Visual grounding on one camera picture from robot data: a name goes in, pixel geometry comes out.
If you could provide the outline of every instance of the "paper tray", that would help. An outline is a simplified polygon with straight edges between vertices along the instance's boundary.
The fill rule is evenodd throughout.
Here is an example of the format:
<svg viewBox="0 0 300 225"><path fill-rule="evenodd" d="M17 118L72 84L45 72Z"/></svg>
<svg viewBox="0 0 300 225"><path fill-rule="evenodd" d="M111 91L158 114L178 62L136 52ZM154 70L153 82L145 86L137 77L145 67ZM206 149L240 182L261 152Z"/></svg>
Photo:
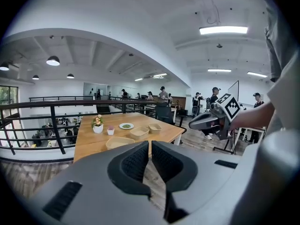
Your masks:
<svg viewBox="0 0 300 225"><path fill-rule="evenodd" d="M125 137L112 137L106 142L106 147L108 150L110 150L132 143L135 143L135 140Z"/></svg>
<svg viewBox="0 0 300 225"><path fill-rule="evenodd" d="M161 126L157 123L151 123L148 126L150 128L150 132L153 134L159 134L162 129Z"/></svg>
<svg viewBox="0 0 300 225"><path fill-rule="evenodd" d="M135 140L144 140L149 134L149 128L137 127L130 131L130 136Z"/></svg>

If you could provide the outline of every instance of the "white board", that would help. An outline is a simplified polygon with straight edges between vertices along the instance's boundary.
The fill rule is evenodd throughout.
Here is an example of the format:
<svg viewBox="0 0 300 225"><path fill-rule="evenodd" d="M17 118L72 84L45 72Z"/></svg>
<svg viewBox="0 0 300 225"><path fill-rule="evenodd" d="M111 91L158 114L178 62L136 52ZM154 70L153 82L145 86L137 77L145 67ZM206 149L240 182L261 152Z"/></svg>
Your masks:
<svg viewBox="0 0 300 225"><path fill-rule="evenodd" d="M239 101L239 89L240 89L240 85L239 85L239 80L237 80L229 89L228 89L228 93L233 95L234 98Z"/></svg>

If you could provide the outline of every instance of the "tripod stand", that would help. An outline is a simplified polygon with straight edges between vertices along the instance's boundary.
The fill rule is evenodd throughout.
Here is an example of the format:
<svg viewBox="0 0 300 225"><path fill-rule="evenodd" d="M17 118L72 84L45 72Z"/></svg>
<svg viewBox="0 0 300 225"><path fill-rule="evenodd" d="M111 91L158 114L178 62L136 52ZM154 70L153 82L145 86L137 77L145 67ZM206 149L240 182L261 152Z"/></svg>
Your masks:
<svg viewBox="0 0 300 225"><path fill-rule="evenodd" d="M235 154L235 151L233 151L233 150L232 150L232 151L226 150L226 148L227 148L227 146L228 146L228 143L231 141L233 135L234 135L234 130L232 130L232 131L230 132L231 138L228 138L228 139L227 139L226 145L225 145L225 147L224 147L223 149L222 149L222 148L213 147L212 150L213 150L213 151L219 150L219 151L223 151L223 152L229 152L231 155L232 155L232 154Z"/></svg>

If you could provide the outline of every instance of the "green food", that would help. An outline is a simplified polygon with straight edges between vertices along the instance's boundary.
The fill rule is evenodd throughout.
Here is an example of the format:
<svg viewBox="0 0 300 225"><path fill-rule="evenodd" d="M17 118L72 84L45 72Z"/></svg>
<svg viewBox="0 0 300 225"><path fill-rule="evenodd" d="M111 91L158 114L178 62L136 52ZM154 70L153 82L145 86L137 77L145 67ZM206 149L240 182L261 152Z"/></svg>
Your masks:
<svg viewBox="0 0 300 225"><path fill-rule="evenodd" d="M125 124L122 126L122 128L131 128L131 126L129 124Z"/></svg>

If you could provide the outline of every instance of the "potted plant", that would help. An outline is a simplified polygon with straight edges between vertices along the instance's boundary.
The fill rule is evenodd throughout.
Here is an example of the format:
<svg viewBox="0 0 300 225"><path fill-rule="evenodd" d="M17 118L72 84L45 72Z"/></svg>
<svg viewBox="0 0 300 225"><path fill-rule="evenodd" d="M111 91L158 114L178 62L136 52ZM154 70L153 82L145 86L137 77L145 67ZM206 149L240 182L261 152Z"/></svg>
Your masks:
<svg viewBox="0 0 300 225"><path fill-rule="evenodd" d="M94 130L95 133L102 133L103 131L103 119L101 114L98 114L93 122L92 122L92 128Z"/></svg>
<svg viewBox="0 0 300 225"><path fill-rule="evenodd" d="M107 133L108 133L108 135L113 135L114 127L113 126L108 126Z"/></svg>

